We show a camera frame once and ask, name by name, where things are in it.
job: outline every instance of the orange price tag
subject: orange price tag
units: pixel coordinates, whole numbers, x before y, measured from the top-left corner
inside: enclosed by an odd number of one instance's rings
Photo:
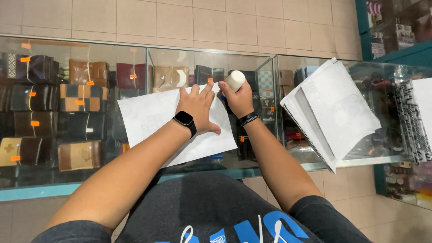
[[[21,158],[19,157],[19,155],[18,156],[12,156],[11,158],[10,158],[10,161],[18,161],[18,160],[20,160]]]
[[[27,62],[27,61],[30,61],[30,58],[20,58],[19,59],[21,62]]]
[[[22,47],[22,48],[25,48],[25,49],[30,49],[30,48],[32,48],[32,45],[30,45],[30,44],[26,44],[26,43],[22,43],[22,44],[21,44],[21,47]]]

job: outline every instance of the smartwatch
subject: smartwatch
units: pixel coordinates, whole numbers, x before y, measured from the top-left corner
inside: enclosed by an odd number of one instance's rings
[[[192,134],[191,138],[197,133],[197,128],[195,127],[195,123],[194,123],[194,118],[190,114],[184,111],[179,111],[177,114],[175,114],[173,119],[176,122],[187,127],[191,131]]]

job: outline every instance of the wristband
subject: wristband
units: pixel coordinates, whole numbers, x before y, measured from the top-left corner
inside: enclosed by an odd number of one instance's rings
[[[250,114],[245,115],[242,118],[239,118],[238,120],[240,121],[242,126],[245,126],[247,123],[255,120],[258,118],[258,115],[255,112],[252,112]]]

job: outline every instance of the white paper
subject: white paper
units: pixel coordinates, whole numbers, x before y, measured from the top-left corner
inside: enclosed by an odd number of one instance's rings
[[[186,90],[190,93],[191,87],[186,88]],[[212,90],[215,92],[215,99],[210,106],[209,120],[221,128],[221,134],[217,135],[213,132],[197,134],[162,167],[185,163],[237,148],[228,113],[220,99],[217,98],[219,92],[217,83],[214,84]],[[179,90],[170,90],[118,100],[130,147],[148,138],[170,121],[175,115],[179,99]]]
[[[321,65],[280,104],[291,114],[329,169],[381,127],[341,62]]]
[[[413,80],[414,95],[429,144],[432,144],[432,78]]]

